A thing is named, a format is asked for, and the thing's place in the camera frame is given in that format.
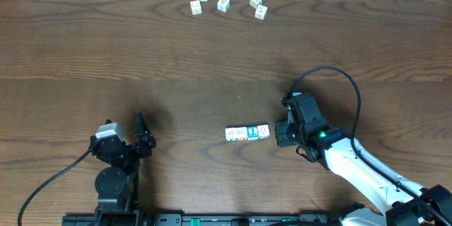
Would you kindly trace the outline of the wooden block blue top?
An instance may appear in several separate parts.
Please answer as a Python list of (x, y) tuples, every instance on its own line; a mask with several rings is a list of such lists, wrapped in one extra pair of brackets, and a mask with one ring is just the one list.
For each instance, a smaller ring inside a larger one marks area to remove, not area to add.
[(257, 126), (248, 126), (246, 128), (246, 130), (247, 130), (247, 138), (249, 141), (259, 139)]

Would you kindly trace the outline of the wooden block letter G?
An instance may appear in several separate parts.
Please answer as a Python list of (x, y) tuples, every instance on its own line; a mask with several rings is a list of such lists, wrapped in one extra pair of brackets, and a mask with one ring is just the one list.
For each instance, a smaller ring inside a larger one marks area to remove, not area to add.
[(225, 129), (225, 138), (226, 141), (235, 141), (237, 140), (237, 129), (232, 127), (232, 128), (226, 128)]

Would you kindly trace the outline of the wooden block ladybug yellow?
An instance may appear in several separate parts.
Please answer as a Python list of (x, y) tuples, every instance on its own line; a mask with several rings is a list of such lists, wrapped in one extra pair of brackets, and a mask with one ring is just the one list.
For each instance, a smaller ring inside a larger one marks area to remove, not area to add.
[(236, 128), (236, 135), (237, 135), (237, 140), (238, 141), (247, 140), (249, 138), (248, 137), (247, 127), (237, 127)]

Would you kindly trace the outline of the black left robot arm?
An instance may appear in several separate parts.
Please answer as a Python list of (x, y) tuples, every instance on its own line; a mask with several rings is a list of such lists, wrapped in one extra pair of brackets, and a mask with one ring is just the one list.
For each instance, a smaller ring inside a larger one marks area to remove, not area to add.
[(107, 120), (90, 137), (88, 151), (109, 165), (95, 179), (98, 194), (96, 225), (149, 225), (152, 220), (138, 208), (140, 160), (156, 146), (143, 115), (136, 115), (136, 143), (126, 144), (117, 123)]

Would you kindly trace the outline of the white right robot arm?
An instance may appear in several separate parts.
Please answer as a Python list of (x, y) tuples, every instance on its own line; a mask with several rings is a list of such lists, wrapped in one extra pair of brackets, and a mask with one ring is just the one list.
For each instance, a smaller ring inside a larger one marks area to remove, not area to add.
[(330, 127), (312, 95), (294, 93), (281, 99), (288, 118), (275, 124), (280, 147), (296, 146), (311, 163), (341, 176), (383, 214), (387, 225), (451, 224), (451, 192), (430, 189), (386, 166), (340, 127)]

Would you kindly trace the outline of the wooden block letter A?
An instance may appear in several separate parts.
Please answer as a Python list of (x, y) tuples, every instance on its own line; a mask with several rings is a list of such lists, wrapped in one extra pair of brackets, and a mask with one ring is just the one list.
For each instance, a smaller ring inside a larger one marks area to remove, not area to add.
[(257, 126), (258, 129), (258, 138), (265, 139), (270, 136), (270, 129), (267, 124)]

